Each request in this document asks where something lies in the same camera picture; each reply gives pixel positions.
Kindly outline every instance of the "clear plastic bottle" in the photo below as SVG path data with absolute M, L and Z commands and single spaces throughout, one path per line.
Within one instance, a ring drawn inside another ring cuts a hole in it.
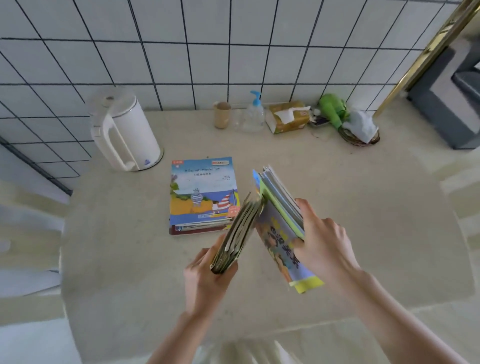
M 247 107 L 243 117 L 241 129 L 246 132 L 259 132 L 264 127 L 265 110 L 260 102 L 260 92 L 250 91 L 256 96 L 255 100 Z

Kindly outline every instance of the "green toy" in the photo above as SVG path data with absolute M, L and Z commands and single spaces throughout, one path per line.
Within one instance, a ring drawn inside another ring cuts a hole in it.
M 318 100 L 320 112 L 326 117 L 330 123 L 339 129 L 342 122 L 348 118 L 348 110 L 345 101 L 335 94 L 325 94 Z

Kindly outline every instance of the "white counter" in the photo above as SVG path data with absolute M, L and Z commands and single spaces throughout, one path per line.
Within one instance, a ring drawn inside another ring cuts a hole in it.
M 373 147 L 345 143 L 330 127 L 281 135 L 216 130 L 211 111 L 153 112 L 165 147 L 155 167 L 130 173 L 91 162 L 71 200 L 62 294 L 84 361 L 151 351 L 184 309 L 182 269 L 219 233 L 168 235 L 170 162 L 232 156 L 240 198 L 252 169 L 271 164 L 294 196 L 346 227 L 359 263 L 402 304 L 420 307 L 473 293 L 467 249 L 440 188 L 395 133 Z M 208 340 L 317 325 L 350 316 L 324 288 L 299 295 L 254 233 Z

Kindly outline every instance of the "tissue box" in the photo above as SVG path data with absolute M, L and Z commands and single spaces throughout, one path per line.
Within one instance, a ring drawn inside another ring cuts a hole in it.
M 295 119 L 288 124 L 282 123 L 280 118 L 275 115 L 277 111 L 287 110 L 289 108 L 303 108 L 305 104 L 301 101 L 285 102 L 283 104 L 270 105 L 265 110 L 265 122 L 273 134 L 289 132 L 292 130 L 302 129 L 310 120 L 308 111 L 294 111 Z

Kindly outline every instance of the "forearm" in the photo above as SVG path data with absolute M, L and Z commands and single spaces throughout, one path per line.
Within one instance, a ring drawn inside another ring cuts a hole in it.
M 210 317 L 182 314 L 175 328 L 146 364 L 191 364 L 210 323 Z
M 414 315 L 403 308 L 377 281 L 348 268 L 337 293 L 346 298 L 372 332 L 392 363 L 466 363 Z

